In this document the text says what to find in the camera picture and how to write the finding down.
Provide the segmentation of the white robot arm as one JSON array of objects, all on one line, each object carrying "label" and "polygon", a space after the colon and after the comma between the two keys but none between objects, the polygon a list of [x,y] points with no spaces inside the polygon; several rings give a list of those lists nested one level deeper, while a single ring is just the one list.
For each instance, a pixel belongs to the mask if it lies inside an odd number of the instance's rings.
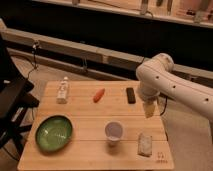
[{"label": "white robot arm", "polygon": [[136,69],[139,97],[148,102],[163,93],[213,122],[213,88],[175,76],[173,67],[172,57],[165,53],[140,64]]}]

